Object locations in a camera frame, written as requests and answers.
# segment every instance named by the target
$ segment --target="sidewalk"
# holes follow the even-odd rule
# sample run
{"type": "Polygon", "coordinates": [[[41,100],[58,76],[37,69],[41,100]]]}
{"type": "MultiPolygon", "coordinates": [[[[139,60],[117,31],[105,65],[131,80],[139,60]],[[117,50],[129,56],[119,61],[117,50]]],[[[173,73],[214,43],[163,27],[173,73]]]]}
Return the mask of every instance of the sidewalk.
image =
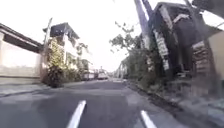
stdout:
{"type": "Polygon", "coordinates": [[[50,87],[44,84],[30,84],[30,85],[0,85],[0,97],[9,95],[30,93],[39,90],[49,89],[50,87]]]}
{"type": "Polygon", "coordinates": [[[196,118],[200,118],[213,124],[215,127],[224,127],[224,98],[211,98],[206,96],[180,95],[183,92],[164,93],[159,91],[145,91],[136,85],[139,89],[148,94],[155,94],[168,102],[172,102],[190,113],[196,118]]]}

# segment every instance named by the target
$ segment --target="asphalt road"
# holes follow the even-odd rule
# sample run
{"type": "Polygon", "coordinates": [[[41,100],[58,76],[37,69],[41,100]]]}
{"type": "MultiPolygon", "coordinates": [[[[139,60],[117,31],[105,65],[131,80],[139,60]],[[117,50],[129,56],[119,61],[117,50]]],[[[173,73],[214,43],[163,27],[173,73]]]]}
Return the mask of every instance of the asphalt road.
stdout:
{"type": "Polygon", "coordinates": [[[146,110],[158,128],[188,128],[121,81],[92,81],[66,88],[0,98],[0,128],[66,128],[80,100],[79,128],[145,128],[146,110]]]}

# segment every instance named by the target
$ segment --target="utility pole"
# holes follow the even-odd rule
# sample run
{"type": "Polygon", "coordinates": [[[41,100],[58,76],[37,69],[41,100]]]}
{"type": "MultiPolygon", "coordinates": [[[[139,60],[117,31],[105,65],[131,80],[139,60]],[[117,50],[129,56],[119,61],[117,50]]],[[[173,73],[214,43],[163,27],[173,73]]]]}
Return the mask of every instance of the utility pole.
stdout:
{"type": "Polygon", "coordinates": [[[142,8],[142,4],[140,0],[134,0],[135,1],[135,6],[142,30],[142,37],[144,41],[144,47],[146,49],[149,49],[150,47],[150,37],[149,37],[149,26],[148,26],[148,21],[146,19],[145,13],[142,8]]]}
{"type": "Polygon", "coordinates": [[[47,30],[46,30],[46,35],[44,38],[44,44],[43,44],[43,50],[41,51],[41,62],[40,62],[40,79],[43,82],[44,81],[44,77],[47,73],[47,50],[48,50],[48,40],[50,37],[50,33],[51,33],[51,23],[52,23],[52,19],[50,18],[49,22],[48,22],[48,26],[47,26],[47,30]]]}
{"type": "Polygon", "coordinates": [[[205,48],[208,53],[209,71],[207,72],[207,76],[211,79],[212,84],[217,84],[217,75],[215,70],[214,57],[213,57],[212,49],[208,40],[207,28],[204,22],[202,23],[202,21],[199,20],[199,18],[197,17],[191,3],[188,0],[184,0],[184,1],[189,8],[190,14],[192,16],[192,20],[195,23],[196,30],[201,36],[202,41],[204,42],[205,48]]]}
{"type": "Polygon", "coordinates": [[[152,10],[151,5],[149,4],[149,1],[148,0],[142,0],[142,3],[144,4],[144,6],[146,8],[146,11],[148,13],[148,17],[150,18],[151,15],[152,15],[153,10],[152,10]]]}

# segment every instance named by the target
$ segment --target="curb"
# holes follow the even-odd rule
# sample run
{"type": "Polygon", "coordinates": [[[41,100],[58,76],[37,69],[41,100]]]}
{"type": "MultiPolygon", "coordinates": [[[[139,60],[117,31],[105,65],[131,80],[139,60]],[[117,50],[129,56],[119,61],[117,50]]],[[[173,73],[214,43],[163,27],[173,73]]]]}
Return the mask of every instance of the curb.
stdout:
{"type": "MultiPolygon", "coordinates": [[[[130,85],[130,84],[135,84],[135,83],[133,83],[133,82],[130,82],[130,81],[127,81],[127,82],[124,82],[126,85],[130,85]]],[[[175,107],[175,108],[177,108],[178,110],[180,110],[180,111],[183,111],[183,112],[185,112],[185,113],[187,113],[187,114],[190,114],[190,116],[193,116],[194,118],[198,118],[198,119],[200,119],[200,120],[202,120],[202,121],[205,121],[205,122],[208,122],[209,124],[211,124],[213,127],[215,127],[215,128],[223,128],[224,127],[224,123],[222,123],[222,124],[220,124],[220,123],[218,123],[218,121],[217,121],[217,119],[213,119],[212,117],[210,117],[210,116],[206,116],[206,115],[204,115],[204,114],[201,114],[201,113],[199,113],[199,112],[195,112],[195,111],[192,111],[191,109],[189,109],[189,108],[187,108],[187,107],[183,107],[183,106],[181,106],[180,104],[178,104],[178,103],[176,103],[176,102],[173,102],[173,101],[171,101],[171,100],[168,100],[168,99],[166,99],[166,98],[164,98],[164,97],[162,97],[162,96],[160,96],[160,95],[158,95],[158,94],[156,94],[156,93],[153,93],[153,92],[147,92],[147,91],[145,91],[145,90],[143,90],[142,88],[140,88],[139,86],[135,86],[136,87],[136,89],[138,89],[138,90],[140,90],[141,92],[143,92],[144,93],[144,95],[147,95],[147,96],[150,96],[150,95],[152,95],[152,96],[156,96],[156,97],[158,97],[158,98],[160,98],[160,99],[163,99],[165,102],[167,102],[168,104],[170,104],[171,106],[173,106],[173,107],[175,107]]],[[[133,91],[136,91],[133,87],[131,88],[130,86],[128,86],[128,88],[130,88],[131,90],[133,90],[133,91]]]]}
{"type": "Polygon", "coordinates": [[[17,92],[17,93],[10,93],[10,94],[0,94],[0,98],[3,97],[8,97],[8,96],[15,96],[15,95],[22,95],[22,94],[27,94],[27,93],[36,93],[39,91],[44,91],[44,90],[50,90],[51,88],[45,88],[45,89],[39,89],[39,90],[32,90],[32,91],[24,91],[24,92],[17,92]]]}

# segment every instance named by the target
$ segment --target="concrete wall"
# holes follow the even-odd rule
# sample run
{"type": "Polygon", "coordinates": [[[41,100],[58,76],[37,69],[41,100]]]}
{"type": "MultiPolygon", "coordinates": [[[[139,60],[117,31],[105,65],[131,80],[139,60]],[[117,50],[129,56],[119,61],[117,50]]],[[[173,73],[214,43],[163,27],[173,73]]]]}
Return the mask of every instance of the concrete wall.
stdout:
{"type": "Polygon", "coordinates": [[[224,80],[224,32],[219,32],[209,38],[212,48],[216,71],[224,80]]]}
{"type": "Polygon", "coordinates": [[[0,33],[0,84],[36,83],[40,77],[40,54],[7,43],[3,36],[0,33]]]}

